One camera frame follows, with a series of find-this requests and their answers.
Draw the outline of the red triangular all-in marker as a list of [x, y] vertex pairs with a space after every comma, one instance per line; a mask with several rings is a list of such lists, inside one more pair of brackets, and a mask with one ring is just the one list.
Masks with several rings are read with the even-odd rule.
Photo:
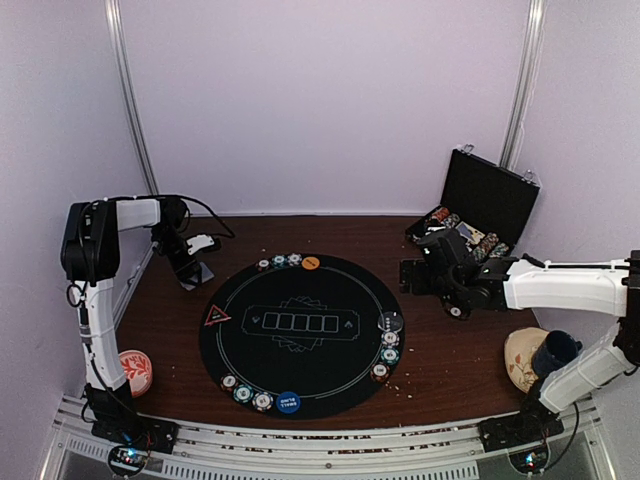
[[230, 319], [231, 317], [221, 308], [219, 308], [217, 305], [212, 305], [206, 313], [203, 326], [211, 327], [213, 325], [226, 322]]

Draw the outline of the yellow big blind button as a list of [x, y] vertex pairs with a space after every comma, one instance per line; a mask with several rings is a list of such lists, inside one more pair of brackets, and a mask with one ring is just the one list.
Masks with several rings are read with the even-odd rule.
[[320, 267], [320, 259], [316, 256], [306, 256], [302, 259], [301, 266], [308, 271], [316, 270]]

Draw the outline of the blue patterned card deck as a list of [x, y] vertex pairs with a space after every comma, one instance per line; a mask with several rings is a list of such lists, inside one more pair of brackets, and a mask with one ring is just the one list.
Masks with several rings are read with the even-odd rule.
[[215, 275], [209, 267], [204, 262], [200, 262], [199, 269], [196, 273], [185, 280], [181, 280], [180, 284], [187, 291], [191, 291], [212, 280], [214, 277]]

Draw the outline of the blue white chip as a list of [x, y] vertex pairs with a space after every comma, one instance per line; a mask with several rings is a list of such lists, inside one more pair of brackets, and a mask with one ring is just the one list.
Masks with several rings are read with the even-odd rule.
[[267, 412], [274, 405], [274, 398], [268, 392], [257, 392], [252, 398], [252, 405], [259, 412]]
[[400, 344], [400, 336], [397, 332], [386, 331], [381, 336], [381, 343], [384, 348], [395, 348]]
[[287, 256], [287, 264], [289, 266], [297, 266], [302, 262], [302, 256], [298, 253], [291, 253]]

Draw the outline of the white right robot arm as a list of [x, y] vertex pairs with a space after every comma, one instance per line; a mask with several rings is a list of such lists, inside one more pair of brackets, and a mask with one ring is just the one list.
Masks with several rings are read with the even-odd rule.
[[528, 255], [454, 263], [430, 253], [403, 260], [404, 293], [433, 294], [459, 318], [475, 309], [550, 308], [606, 314], [618, 323], [576, 359], [538, 380], [513, 419], [519, 440], [535, 440], [551, 415], [639, 366], [639, 253], [600, 263], [542, 262]]

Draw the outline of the clear round dealer button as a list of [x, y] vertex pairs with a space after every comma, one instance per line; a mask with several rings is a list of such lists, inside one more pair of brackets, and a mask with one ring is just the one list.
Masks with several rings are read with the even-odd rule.
[[387, 311], [379, 316], [377, 325], [383, 332], [397, 333], [404, 328], [404, 318], [396, 311]]

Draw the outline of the blue small blind button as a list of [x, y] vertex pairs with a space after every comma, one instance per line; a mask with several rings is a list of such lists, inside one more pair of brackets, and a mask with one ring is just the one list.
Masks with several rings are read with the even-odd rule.
[[300, 409], [301, 398], [295, 392], [285, 391], [278, 395], [275, 405], [279, 412], [291, 415]]

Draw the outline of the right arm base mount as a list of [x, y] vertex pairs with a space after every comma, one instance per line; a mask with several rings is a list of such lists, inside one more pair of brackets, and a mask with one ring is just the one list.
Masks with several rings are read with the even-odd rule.
[[478, 424], [485, 452], [516, 449], [511, 465], [522, 474], [541, 473], [549, 464], [548, 439], [562, 434], [564, 425], [539, 401], [526, 401], [513, 415], [494, 417]]

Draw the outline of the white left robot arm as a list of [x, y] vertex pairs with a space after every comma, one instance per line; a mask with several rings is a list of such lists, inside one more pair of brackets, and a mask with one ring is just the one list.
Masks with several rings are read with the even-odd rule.
[[107, 198], [70, 207], [61, 264], [70, 282], [68, 301], [78, 311], [86, 378], [93, 388], [116, 391], [127, 382], [119, 359], [112, 302], [120, 266], [120, 233], [150, 229], [152, 243], [169, 259], [188, 290], [212, 277], [196, 255], [217, 242], [208, 234], [182, 237], [186, 214], [184, 199], [175, 195]]

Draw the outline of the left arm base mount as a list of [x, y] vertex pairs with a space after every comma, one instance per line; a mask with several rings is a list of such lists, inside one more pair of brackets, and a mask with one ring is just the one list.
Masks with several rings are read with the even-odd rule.
[[173, 452], [178, 424], [139, 415], [128, 382], [116, 390], [87, 384], [85, 395], [95, 417], [91, 434], [114, 443], [107, 454], [107, 466], [117, 477], [141, 473], [151, 452]]

